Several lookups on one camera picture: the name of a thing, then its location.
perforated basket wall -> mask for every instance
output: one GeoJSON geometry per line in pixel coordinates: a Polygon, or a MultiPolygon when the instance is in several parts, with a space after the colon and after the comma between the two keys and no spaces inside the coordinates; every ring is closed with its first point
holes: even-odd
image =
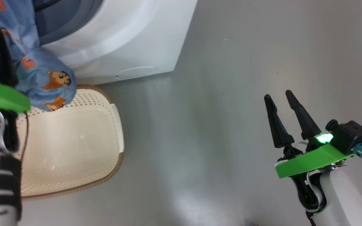
{"type": "MultiPolygon", "coordinates": [[[[53,112],[32,108],[23,157],[24,200],[60,196],[103,183],[122,162],[123,133],[117,108],[96,86],[81,85],[73,101],[53,112]]],[[[26,117],[17,119],[20,152],[26,117]]]]}

basket rim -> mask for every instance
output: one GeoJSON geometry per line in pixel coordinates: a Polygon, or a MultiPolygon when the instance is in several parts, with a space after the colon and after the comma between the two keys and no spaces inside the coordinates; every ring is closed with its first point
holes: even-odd
{"type": "MultiPolygon", "coordinates": [[[[79,84],[77,86],[77,89],[95,90],[95,91],[101,93],[108,100],[109,104],[114,103],[112,98],[103,89],[101,89],[101,88],[99,88],[97,86],[88,85],[88,84],[79,84]]],[[[117,171],[121,167],[123,155],[124,155],[124,152],[119,153],[118,161],[117,161],[117,164],[115,165],[114,169],[107,176],[105,176],[105,177],[103,177],[101,179],[98,179],[98,180],[95,180],[93,182],[84,184],[82,186],[76,186],[74,188],[70,188],[70,189],[66,189],[66,190],[62,190],[62,191],[56,191],[56,192],[40,194],[40,195],[34,195],[34,196],[22,196],[22,202],[41,200],[41,199],[48,199],[48,198],[63,196],[63,195],[71,194],[71,193],[74,193],[74,192],[77,192],[77,191],[85,190],[85,189],[91,188],[93,186],[97,186],[99,184],[102,184],[102,183],[106,182],[107,180],[111,179],[117,173],[117,171]]]]}

washing machine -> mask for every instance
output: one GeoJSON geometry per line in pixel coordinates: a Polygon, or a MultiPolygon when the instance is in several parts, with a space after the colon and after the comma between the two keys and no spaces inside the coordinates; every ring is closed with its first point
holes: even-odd
{"type": "Polygon", "coordinates": [[[78,83],[174,70],[197,0],[34,0],[41,45],[78,83]]]}

green mount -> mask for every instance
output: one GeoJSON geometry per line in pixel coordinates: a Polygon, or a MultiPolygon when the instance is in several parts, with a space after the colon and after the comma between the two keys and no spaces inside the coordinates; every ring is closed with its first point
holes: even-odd
{"type": "Polygon", "coordinates": [[[0,85],[0,109],[22,113],[31,109],[30,99],[15,89],[0,85]]]}
{"type": "Polygon", "coordinates": [[[281,179],[300,173],[311,172],[347,159],[353,155],[353,153],[344,155],[339,150],[334,148],[330,143],[328,143],[316,150],[304,153],[301,156],[295,157],[294,159],[277,165],[276,172],[281,179]]]}

clothing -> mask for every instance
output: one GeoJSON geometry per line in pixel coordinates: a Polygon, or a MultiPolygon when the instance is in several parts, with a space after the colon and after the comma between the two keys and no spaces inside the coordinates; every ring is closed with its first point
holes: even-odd
{"type": "Polygon", "coordinates": [[[40,47],[32,0],[0,0],[0,29],[4,29],[19,80],[14,88],[42,110],[70,103],[76,94],[75,75],[40,47]]]}

